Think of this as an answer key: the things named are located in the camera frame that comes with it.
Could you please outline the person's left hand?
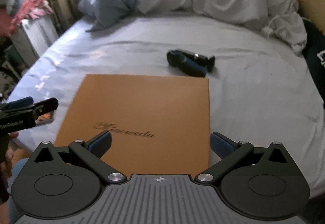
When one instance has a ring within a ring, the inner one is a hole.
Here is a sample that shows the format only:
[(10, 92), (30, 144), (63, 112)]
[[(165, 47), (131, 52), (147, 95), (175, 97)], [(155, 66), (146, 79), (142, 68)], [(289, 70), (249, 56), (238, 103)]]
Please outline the person's left hand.
[(1, 205), (8, 201), (12, 185), (19, 174), (13, 163), (15, 150), (9, 145), (18, 136), (18, 132), (9, 133), (4, 137), (7, 140), (5, 144), (1, 144), (1, 150), (4, 151), (1, 153)]

